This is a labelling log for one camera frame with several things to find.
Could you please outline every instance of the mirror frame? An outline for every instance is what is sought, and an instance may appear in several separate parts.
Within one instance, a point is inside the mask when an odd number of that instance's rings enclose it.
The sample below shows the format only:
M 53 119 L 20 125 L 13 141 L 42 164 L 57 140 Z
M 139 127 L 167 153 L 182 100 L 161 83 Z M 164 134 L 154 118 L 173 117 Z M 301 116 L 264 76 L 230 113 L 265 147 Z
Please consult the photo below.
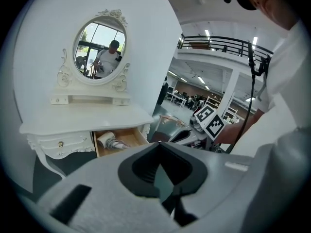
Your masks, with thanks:
M 104 77 L 102 79 L 89 79 L 87 77 L 85 77 L 83 74 L 81 74 L 81 72 L 78 70 L 76 64 L 75 64 L 75 53 L 76 50 L 74 49 L 75 47 L 75 42 L 77 40 L 77 38 L 80 36 L 80 34 L 83 32 L 83 30 L 85 29 L 85 27 L 87 25 L 89 25 L 90 23 L 96 21 L 96 19 L 99 18 L 108 18 L 108 19 L 113 19 L 114 21 L 118 22 L 118 24 L 122 27 L 123 29 L 123 33 L 124 33 L 124 38 L 125 38 L 125 49 L 124 49 L 124 55 L 122 56 L 122 60 L 119 62 L 117 68 L 107 77 Z M 93 17 L 92 19 L 88 20 L 83 26 L 82 28 L 79 30 L 79 32 L 77 33 L 73 45 L 72 45 L 72 62 L 73 65 L 72 66 L 72 72 L 73 74 L 76 76 L 76 78 L 85 83 L 85 84 L 89 84 L 89 85 L 102 85 L 102 84 L 106 84 L 109 83 L 111 81 L 113 81 L 115 78 L 118 77 L 118 75 L 122 72 L 122 70 L 126 67 L 127 61 L 126 61 L 126 56 L 128 55 L 128 45 L 129 45 L 129 39 L 128 39 L 128 33 L 127 33 L 127 22 L 125 20 L 125 17 L 122 16 L 122 12 L 121 10 L 104 10 L 99 12 L 95 17 Z

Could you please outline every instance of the brown wall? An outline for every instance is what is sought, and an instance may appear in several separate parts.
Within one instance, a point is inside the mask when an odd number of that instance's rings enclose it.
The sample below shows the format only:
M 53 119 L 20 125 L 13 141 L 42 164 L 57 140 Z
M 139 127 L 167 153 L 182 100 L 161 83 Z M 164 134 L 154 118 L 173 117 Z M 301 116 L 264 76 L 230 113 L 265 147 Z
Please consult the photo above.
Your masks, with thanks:
M 187 96 L 191 97 L 191 96 L 194 96 L 194 95 L 199 95 L 199 96 L 204 96 L 204 97 L 212 97 L 213 99 L 216 99 L 218 101 L 221 101 L 220 98 L 222 98 L 222 96 L 218 95 L 218 94 L 215 94 L 215 93 L 212 93 L 210 91 L 207 91 L 205 89 L 201 89 L 199 87 L 196 87 L 196 86 L 193 86 L 191 84 L 187 84 L 187 83 L 184 83 L 184 82 L 180 82 L 178 81 L 177 82 L 177 85 L 175 87 L 175 89 L 183 94 L 183 92 L 186 92 L 187 93 Z M 246 114 L 247 114 L 247 110 L 245 110 L 244 108 L 240 107 L 239 105 L 235 104 L 235 103 L 231 103 L 230 104 L 230 107 L 232 109 L 235 109 L 235 110 L 238 110 L 237 114 L 239 116 L 241 116 L 242 118 L 245 118 L 246 117 Z

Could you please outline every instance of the black railing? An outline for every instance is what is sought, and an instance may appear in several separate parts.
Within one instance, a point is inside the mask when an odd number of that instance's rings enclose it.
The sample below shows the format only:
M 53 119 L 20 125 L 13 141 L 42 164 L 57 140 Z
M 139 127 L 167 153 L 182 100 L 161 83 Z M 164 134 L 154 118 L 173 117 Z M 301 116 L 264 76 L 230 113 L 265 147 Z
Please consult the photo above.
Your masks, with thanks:
M 261 62 L 261 58 L 266 58 L 267 55 L 272 56 L 273 52 L 267 50 L 261 46 L 255 46 L 255 57 L 256 60 Z M 222 36 L 184 36 L 180 37 L 177 47 L 179 49 L 206 49 L 214 51 L 222 51 L 234 54 L 240 57 L 248 58 L 248 42 L 243 40 L 238 40 L 229 37 Z

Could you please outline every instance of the object in drawer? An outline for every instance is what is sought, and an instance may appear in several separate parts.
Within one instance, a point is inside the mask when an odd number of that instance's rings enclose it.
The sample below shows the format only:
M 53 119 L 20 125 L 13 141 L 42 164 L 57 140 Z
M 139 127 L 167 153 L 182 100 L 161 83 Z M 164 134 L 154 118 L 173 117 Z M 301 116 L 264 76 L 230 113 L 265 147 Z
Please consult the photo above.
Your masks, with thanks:
M 117 140 L 115 135 L 110 131 L 103 134 L 97 140 L 100 146 L 104 149 L 107 148 L 110 150 L 125 150 L 130 148 L 129 145 L 126 145 L 124 142 Z

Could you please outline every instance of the open drawer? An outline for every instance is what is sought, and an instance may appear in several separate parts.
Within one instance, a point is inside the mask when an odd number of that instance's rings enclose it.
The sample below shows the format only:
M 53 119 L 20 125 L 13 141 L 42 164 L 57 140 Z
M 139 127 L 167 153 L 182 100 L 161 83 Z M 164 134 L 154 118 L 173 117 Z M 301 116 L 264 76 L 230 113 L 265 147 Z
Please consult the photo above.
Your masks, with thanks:
M 124 150 L 109 150 L 109 149 L 104 149 L 101 147 L 100 144 L 97 142 L 97 138 L 102 136 L 104 133 L 111 131 L 115 136 L 117 140 L 121 140 L 125 144 L 131 146 L 131 147 L 137 147 L 141 146 L 144 144 L 148 144 L 149 142 L 142 136 L 141 132 L 137 128 L 132 128 L 132 129 L 122 129 L 122 130 L 106 130 L 106 131 L 94 131 L 94 145 L 96 149 L 96 154 L 97 158 L 116 153 L 119 151 L 124 151 Z

